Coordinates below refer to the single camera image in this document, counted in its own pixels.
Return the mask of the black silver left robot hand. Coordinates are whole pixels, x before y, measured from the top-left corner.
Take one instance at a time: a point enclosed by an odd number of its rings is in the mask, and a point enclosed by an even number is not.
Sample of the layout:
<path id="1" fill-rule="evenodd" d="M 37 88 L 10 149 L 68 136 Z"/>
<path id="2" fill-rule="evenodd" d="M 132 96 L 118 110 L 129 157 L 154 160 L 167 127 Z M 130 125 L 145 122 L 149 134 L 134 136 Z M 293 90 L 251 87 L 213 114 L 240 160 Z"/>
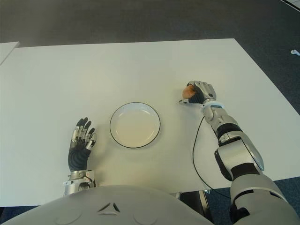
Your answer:
<path id="1" fill-rule="evenodd" d="M 91 121 L 81 118 L 72 133 L 68 152 L 68 167 L 70 172 L 87 170 L 87 162 L 97 142 L 95 128 L 91 128 Z"/>

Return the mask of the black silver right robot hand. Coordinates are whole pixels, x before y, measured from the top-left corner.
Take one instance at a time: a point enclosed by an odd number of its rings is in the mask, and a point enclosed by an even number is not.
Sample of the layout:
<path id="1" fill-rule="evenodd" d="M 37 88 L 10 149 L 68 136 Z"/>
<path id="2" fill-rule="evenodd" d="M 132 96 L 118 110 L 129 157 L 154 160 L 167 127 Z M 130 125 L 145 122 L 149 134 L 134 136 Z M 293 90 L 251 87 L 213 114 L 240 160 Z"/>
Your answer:
<path id="1" fill-rule="evenodd" d="M 182 91 L 180 104 L 203 104 L 215 101 L 216 93 L 211 84 L 201 81 L 190 81 Z"/>

